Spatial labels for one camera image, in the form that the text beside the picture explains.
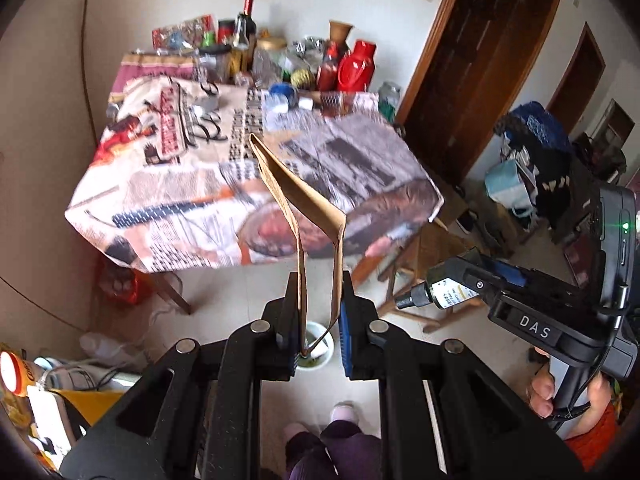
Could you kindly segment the orange sleeve right forearm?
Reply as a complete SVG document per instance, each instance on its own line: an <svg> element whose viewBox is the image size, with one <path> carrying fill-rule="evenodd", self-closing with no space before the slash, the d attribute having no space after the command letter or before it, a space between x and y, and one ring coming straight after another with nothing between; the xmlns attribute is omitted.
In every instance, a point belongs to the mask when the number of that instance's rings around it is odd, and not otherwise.
<svg viewBox="0 0 640 480"><path fill-rule="evenodd" d="M609 403L602 417L590 431L567 439L565 444L576 455L582 468L590 471L615 440L618 433L616 411Z"/></svg>

